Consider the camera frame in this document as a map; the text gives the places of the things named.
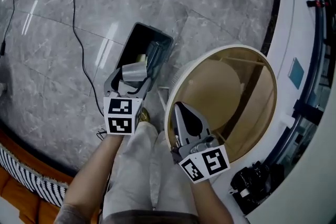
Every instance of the orange cushion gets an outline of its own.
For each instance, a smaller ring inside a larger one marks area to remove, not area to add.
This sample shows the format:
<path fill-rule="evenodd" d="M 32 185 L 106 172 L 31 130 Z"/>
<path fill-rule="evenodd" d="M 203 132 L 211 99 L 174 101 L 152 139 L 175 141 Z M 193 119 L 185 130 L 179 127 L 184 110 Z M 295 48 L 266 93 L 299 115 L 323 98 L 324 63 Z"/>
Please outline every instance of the orange cushion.
<path fill-rule="evenodd" d="M 9 178 L 10 174 L 0 166 L 0 196 Z"/>
<path fill-rule="evenodd" d="M 2 191 L 2 197 L 36 223 L 39 197 L 14 178 L 10 178 Z"/>
<path fill-rule="evenodd" d="M 40 208 L 38 209 L 38 223 L 53 224 L 59 209 L 59 207 L 41 200 Z"/>
<path fill-rule="evenodd" d="M 96 212 L 93 213 L 93 216 L 91 218 L 91 224 L 97 224 L 97 220 L 98 220 L 98 215 L 100 213 L 100 209 L 97 209 Z"/>
<path fill-rule="evenodd" d="M 19 215 L 19 219 L 21 219 L 24 224 L 34 224 L 35 223 L 35 222 L 32 222 L 27 216 L 25 216 L 21 212 Z"/>

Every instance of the black device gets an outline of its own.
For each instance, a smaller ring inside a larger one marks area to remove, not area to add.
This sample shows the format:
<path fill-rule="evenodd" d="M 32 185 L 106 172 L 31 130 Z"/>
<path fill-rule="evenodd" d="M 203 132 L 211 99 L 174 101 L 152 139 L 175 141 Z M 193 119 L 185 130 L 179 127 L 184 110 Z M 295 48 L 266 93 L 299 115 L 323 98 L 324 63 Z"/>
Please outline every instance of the black device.
<path fill-rule="evenodd" d="M 274 164 L 268 167 L 256 162 L 252 167 L 244 167 L 231 181 L 234 199 L 242 212 L 247 215 L 260 205 L 284 180 L 284 167 Z"/>
<path fill-rule="evenodd" d="M 312 8 L 312 7 L 317 7 L 317 8 L 324 8 L 328 7 L 329 3 L 324 2 L 323 0 L 308 0 L 307 1 L 307 6 Z"/>
<path fill-rule="evenodd" d="M 128 92 L 128 97 L 144 99 L 147 92 L 152 89 L 164 61 L 169 58 L 173 41 L 172 37 L 154 27 L 135 23 L 118 60 L 117 67 L 104 83 L 105 96 L 118 97 L 119 82 L 123 79 L 122 66 L 135 63 L 138 55 L 146 55 L 148 57 L 148 77 L 143 81 L 124 81 L 125 84 L 136 88 L 136 91 Z"/>

